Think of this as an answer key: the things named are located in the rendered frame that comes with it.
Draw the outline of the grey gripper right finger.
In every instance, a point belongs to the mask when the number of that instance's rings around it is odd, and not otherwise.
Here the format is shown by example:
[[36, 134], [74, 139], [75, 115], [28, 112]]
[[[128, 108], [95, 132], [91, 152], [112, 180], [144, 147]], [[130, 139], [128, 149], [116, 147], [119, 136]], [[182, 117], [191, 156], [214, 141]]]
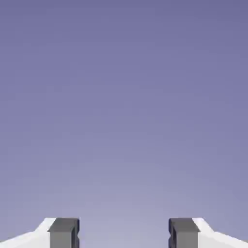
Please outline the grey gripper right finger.
[[248, 242], [214, 231], [202, 217], [170, 218], [168, 248], [248, 248]]

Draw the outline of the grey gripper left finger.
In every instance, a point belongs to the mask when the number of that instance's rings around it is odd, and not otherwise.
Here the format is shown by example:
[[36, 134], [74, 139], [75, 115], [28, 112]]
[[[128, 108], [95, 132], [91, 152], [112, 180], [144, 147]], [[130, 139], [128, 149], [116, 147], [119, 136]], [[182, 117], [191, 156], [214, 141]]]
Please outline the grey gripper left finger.
[[46, 217], [32, 232], [0, 242], [0, 248], [80, 248], [78, 218]]

